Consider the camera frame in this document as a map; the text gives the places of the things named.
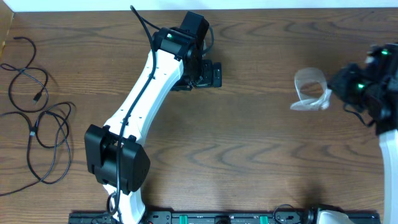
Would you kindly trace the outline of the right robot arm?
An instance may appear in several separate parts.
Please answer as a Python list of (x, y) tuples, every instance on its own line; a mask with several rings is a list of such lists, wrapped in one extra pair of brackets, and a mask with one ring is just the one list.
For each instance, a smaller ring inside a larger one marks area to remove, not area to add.
[(384, 166), (384, 223), (397, 223), (397, 43), (374, 45), (366, 66), (350, 63), (327, 82), (328, 88), (353, 108), (360, 120), (367, 111), (367, 127), (375, 125)]

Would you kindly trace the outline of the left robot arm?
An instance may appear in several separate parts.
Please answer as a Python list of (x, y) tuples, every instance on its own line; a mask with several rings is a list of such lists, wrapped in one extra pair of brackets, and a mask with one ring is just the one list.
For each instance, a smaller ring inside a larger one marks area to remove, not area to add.
[(157, 28), (149, 36), (145, 67), (123, 104), (103, 126), (90, 125), (85, 140), (88, 172), (109, 196), (108, 215), (116, 223), (139, 223), (146, 212), (141, 187), (149, 173), (147, 133), (170, 91), (219, 88), (220, 63), (204, 58), (209, 22), (188, 11), (178, 27)]

